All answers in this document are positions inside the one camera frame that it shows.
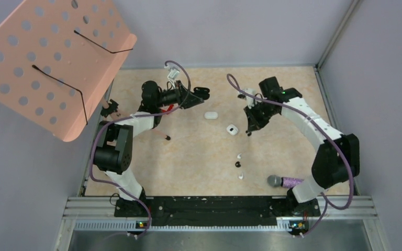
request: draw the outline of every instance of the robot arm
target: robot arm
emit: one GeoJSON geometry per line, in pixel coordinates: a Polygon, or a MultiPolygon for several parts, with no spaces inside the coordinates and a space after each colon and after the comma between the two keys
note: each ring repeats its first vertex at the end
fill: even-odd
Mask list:
{"type": "MultiPolygon", "coordinates": [[[[162,117],[137,116],[161,113],[161,107],[172,104],[178,104],[182,109],[187,109],[202,104],[210,96],[208,88],[195,87],[194,92],[190,92],[181,81],[176,81],[174,84],[174,88],[162,90],[154,81],[145,82],[142,85],[141,105],[138,111],[132,114],[133,118],[111,124],[97,142],[93,164],[136,198],[141,196],[143,189],[129,169],[132,160],[133,138],[144,131],[157,127],[162,117]],[[113,141],[116,141],[115,146],[108,144],[113,141]]],[[[109,114],[117,112],[117,106],[118,104],[111,100],[108,108],[103,109],[102,115],[107,117],[109,114]]],[[[102,121],[98,130],[106,123],[108,122],[102,121]]],[[[125,200],[133,200],[122,191],[119,191],[119,194],[125,200]]]]}
{"type": "Polygon", "coordinates": [[[313,200],[318,194],[333,185],[349,179],[347,170],[337,151],[310,123],[310,120],[313,120],[323,128],[326,134],[339,146],[351,166],[352,175],[357,176],[359,174],[360,147],[358,138],[355,135],[344,135],[331,127],[307,105],[301,93],[294,88],[284,90],[279,86],[276,77],[267,78],[260,82],[259,85],[265,98],[297,108],[308,116],[308,118],[304,118],[299,113],[288,108],[265,102],[256,103],[252,108],[249,108],[249,106],[244,108],[248,119],[248,136],[252,134],[252,131],[265,127],[273,115],[281,114],[301,131],[317,152],[312,165],[312,175],[287,192],[288,200],[291,201],[294,208],[300,203],[313,200]]]}

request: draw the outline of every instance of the pink shelf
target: pink shelf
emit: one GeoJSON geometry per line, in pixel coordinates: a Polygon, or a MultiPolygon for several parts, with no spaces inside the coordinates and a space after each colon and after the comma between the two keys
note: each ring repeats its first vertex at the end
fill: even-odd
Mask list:
{"type": "Polygon", "coordinates": [[[81,95],[32,65],[80,89],[90,118],[129,54],[111,54],[75,29],[111,51],[137,41],[111,0],[25,0],[0,24],[0,102],[63,141],[86,125],[81,95]]]}

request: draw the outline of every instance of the pink perforated panel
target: pink perforated panel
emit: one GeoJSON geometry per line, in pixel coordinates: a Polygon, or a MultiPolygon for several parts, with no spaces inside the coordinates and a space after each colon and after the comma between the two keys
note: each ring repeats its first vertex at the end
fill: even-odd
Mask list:
{"type": "Polygon", "coordinates": [[[76,139],[87,117],[133,48],[131,34],[111,0],[25,0],[0,24],[0,102],[51,131],[76,139]]]}

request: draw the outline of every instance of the black clamp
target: black clamp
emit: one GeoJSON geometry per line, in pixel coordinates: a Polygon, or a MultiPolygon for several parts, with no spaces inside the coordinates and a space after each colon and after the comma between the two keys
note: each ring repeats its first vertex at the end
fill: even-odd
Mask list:
{"type": "Polygon", "coordinates": [[[116,103],[113,99],[111,99],[108,103],[108,108],[104,108],[101,110],[101,116],[107,118],[110,114],[118,111],[118,103],[116,103]]]}

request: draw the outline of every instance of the metal frame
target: metal frame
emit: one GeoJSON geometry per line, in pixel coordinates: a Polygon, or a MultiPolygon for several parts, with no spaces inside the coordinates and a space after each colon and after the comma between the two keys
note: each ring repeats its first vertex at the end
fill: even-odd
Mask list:
{"type": "MultiPolygon", "coordinates": [[[[320,60],[314,67],[315,76],[320,88],[329,122],[335,128],[340,128],[331,99],[328,96],[326,85],[323,83],[320,71],[329,54],[337,44],[339,38],[358,9],[362,0],[353,0],[342,18],[338,28],[335,30],[332,39],[329,41],[320,60]]],[[[337,206],[346,203],[348,196],[329,196],[330,200],[337,206]]],[[[318,197],[320,211],[323,210],[325,201],[323,197],[318,197]]],[[[145,221],[147,218],[116,218],[114,217],[115,206],[110,203],[110,197],[70,197],[65,206],[60,231],[58,233],[55,249],[57,251],[67,251],[74,230],[80,231],[142,231],[135,228],[136,221],[145,221]]],[[[278,217],[277,226],[253,226],[253,227],[155,227],[151,226],[149,231],[288,231],[288,222],[301,220],[301,217],[278,217]]],[[[309,217],[310,220],[317,220],[318,217],[309,217]]],[[[363,220],[367,239],[373,251],[390,250],[387,238],[378,219],[375,205],[371,196],[354,196],[351,206],[339,211],[328,207],[324,221],[327,220],[363,220]]]]}

